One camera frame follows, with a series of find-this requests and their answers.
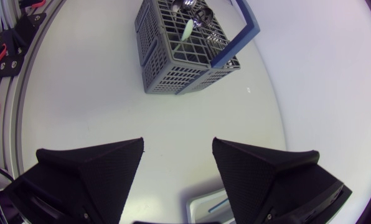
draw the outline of blue handle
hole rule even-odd
[[[210,62],[212,68],[222,68],[259,32],[259,24],[246,0],[236,0],[247,25],[228,45]]]

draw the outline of red clip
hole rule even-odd
[[[6,44],[3,44],[3,47],[4,47],[4,50],[0,53],[0,61],[6,55],[6,52],[7,52],[7,46],[6,46]]]
[[[40,3],[33,4],[33,5],[32,5],[32,8],[35,9],[35,8],[37,8],[37,7],[42,7],[44,4],[46,4],[46,0],[43,0],[43,1],[40,2]]]

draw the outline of utensil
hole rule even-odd
[[[194,28],[207,27],[213,21],[214,12],[208,7],[199,9],[194,15]]]
[[[171,11],[178,12],[180,9],[191,10],[198,0],[174,0],[172,2]]]
[[[175,15],[176,15],[176,12],[178,12],[181,9],[183,5],[183,1],[185,0],[174,0],[172,2],[171,11],[174,12]]]
[[[198,0],[183,0],[182,9],[191,10],[196,4]]]
[[[194,29],[193,25],[194,21],[192,19],[188,20],[187,25],[185,25],[184,32],[181,36],[181,42],[187,40],[191,36],[192,30]],[[178,50],[180,46],[181,44],[177,45],[177,47],[174,50],[175,51]]]

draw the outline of gray plastic cutlery basket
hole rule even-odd
[[[208,27],[197,27],[181,42],[187,21],[198,9],[208,7],[197,1],[191,11],[172,13],[170,0],[144,0],[135,21],[139,61],[143,67],[144,90],[152,94],[184,94],[203,90],[229,73],[240,69],[235,54],[259,32],[245,0],[248,25],[229,41],[214,17]]]

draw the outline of white backdrop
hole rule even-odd
[[[289,151],[317,150],[353,194],[333,223],[355,223],[371,196],[371,12],[362,0],[248,0]]]

